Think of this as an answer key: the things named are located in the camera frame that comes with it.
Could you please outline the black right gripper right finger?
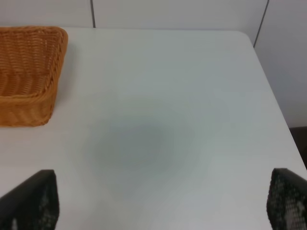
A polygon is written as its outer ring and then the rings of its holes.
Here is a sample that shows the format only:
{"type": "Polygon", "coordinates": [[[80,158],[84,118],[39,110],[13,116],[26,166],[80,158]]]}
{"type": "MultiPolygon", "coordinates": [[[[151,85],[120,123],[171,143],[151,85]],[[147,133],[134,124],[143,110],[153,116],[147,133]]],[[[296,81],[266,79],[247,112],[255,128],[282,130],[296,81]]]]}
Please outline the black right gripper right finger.
{"type": "Polygon", "coordinates": [[[305,230],[307,181],[287,168],[273,169],[266,210],[273,230],[305,230]]]}

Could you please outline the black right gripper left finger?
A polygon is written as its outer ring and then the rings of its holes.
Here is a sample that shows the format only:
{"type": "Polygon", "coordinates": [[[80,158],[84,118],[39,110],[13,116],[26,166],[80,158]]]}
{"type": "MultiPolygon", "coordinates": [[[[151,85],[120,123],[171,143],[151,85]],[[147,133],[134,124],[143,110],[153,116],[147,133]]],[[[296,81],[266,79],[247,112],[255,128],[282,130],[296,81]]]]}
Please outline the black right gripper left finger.
{"type": "Polygon", "coordinates": [[[2,230],[54,230],[59,195],[54,170],[40,170],[0,198],[2,230]]]}

